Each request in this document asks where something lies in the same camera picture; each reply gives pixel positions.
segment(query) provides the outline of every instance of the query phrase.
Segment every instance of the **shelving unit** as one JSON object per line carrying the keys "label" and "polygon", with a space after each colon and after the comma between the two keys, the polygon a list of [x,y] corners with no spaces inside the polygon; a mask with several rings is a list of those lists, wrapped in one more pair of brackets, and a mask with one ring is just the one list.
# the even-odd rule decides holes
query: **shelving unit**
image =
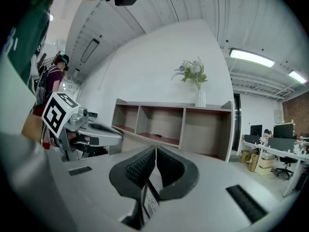
{"label": "shelving unit", "polygon": [[189,103],[118,99],[112,126],[123,133],[121,151],[134,145],[157,144],[228,161],[234,126],[232,107],[232,101],[202,108]]}

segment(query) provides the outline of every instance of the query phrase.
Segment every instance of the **computer monitor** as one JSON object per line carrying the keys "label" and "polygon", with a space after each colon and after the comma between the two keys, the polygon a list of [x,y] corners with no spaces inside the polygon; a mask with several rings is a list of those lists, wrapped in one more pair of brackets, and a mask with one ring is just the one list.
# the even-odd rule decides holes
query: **computer monitor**
{"label": "computer monitor", "polygon": [[250,135],[262,137],[262,125],[251,126]]}
{"label": "computer monitor", "polygon": [[274,136],[275,138],[294,138],[294,125],[285,124],[285,125],[276,125],[274,126]]}

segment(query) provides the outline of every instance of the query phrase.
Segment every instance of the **person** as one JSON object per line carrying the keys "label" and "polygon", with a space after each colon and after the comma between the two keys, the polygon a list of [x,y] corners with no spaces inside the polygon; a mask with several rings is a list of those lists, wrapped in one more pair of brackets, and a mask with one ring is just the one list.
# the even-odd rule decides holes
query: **person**
{"label": "person", "polygon": [[[31,77],[31,58],[44,39],[49,21],[49,9],[53,0],[31,0],[28,9],[12,28],[3,49],[8,52],[7,58],[18,76],[34,93],[34,82]],[[51,143],[50,137],[42,136],[44,123],[41,117],[29,114],[21,133],[31,140],[40,143]]]}
{"label": "person", "polygon": [[68,70],[68,63],[69,63],[69,56],[68,55],[57,55],[54,60],[54,65],[48,67],[48,77],[46,80],[46,89],[45,89],[45,97],[44,103],[42,105],[38,105],[34,107],[34,114],[37,116],[42,116],[44,112],[44,108],[48,102],[50,95],[53,92],[59,91],[59,85],[63,78],[63,72]]}

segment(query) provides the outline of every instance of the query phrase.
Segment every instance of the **woman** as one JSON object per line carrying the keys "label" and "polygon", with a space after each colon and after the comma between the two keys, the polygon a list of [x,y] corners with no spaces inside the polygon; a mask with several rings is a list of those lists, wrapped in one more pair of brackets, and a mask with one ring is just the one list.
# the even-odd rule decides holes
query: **woman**
{"label": "woman", "polygon": [[68,63],[69,63],[69,57],[67,55],[58,55],[54,60],[54,65],[50,66],[47,69],[48,77],[46,81],[44,103],[34,108],[35,115],[42,116],[50,95],[53,92],[58,92],[59,85],[63,78],[63,72],[69,69]]}

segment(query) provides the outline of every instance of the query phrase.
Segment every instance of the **office floor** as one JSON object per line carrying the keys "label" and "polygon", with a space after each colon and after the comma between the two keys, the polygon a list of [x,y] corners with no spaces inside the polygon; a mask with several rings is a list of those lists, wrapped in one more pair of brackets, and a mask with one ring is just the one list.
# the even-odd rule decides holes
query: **office floor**
{"label": "office floor", "polygon": [[277,177],[273,173],[260,176],[255,172],[249,171],[248,164],[246,163],[229,162],[228,164],[232,164],[234,167],[238,168],[240,171],[266,187],[270,192],[272,192],[272,194],[278,199],[278,201],[281,202],[284,199],[282,195],[289,183],[288,180],[284,179],[284,176],[279,175],[279,177]]}

